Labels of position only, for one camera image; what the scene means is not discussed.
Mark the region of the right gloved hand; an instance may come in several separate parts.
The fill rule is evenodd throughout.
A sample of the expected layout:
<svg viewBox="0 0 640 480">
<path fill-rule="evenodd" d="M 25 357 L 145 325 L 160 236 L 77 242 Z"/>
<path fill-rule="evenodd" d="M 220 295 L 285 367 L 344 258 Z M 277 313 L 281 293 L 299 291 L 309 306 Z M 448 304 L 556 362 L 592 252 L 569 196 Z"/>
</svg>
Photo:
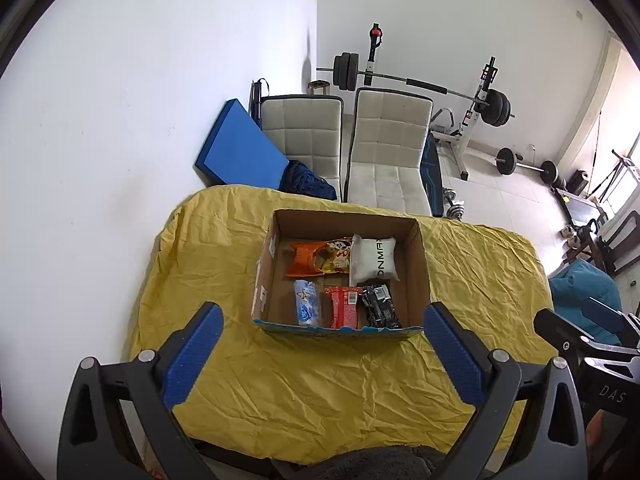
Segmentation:
<svg viewBox="0 0 640 480">
<path fill-rule="evenodd" d="M 620 455 L 616 444 L 627 422 L 626 418 L 599 410 L 586 428 L 589 474 L 608 471 Z"/>
</svg>

